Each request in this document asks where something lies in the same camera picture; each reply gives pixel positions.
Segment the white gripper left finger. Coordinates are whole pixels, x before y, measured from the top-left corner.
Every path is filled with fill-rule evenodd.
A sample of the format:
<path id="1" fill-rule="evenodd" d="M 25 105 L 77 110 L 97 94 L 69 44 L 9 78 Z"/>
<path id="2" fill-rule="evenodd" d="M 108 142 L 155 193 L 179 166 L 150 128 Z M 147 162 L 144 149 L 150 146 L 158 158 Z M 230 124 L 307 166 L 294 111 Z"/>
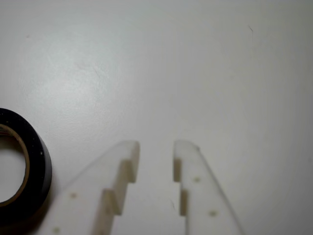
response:
<path id="1" fill-rule="evenodd" d="M 109 235 L 123 212 L 127 187 L 136 182 L 140 145 L 122 141 L 88 165 L 57 195 L 39 235 Z"/>

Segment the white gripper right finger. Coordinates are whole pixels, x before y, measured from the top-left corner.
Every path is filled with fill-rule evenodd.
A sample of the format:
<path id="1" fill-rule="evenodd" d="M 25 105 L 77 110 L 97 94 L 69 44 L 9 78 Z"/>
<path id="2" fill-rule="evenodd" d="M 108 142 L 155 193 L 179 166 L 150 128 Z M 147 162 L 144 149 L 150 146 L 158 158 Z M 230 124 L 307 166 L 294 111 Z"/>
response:
<path id="1" fill-rule="evenodd" d="M 180 184 L 180 215 L 187 235 L 243 235 L 245 232 L 200 148 L 174 143 L 173 180 Z"/>

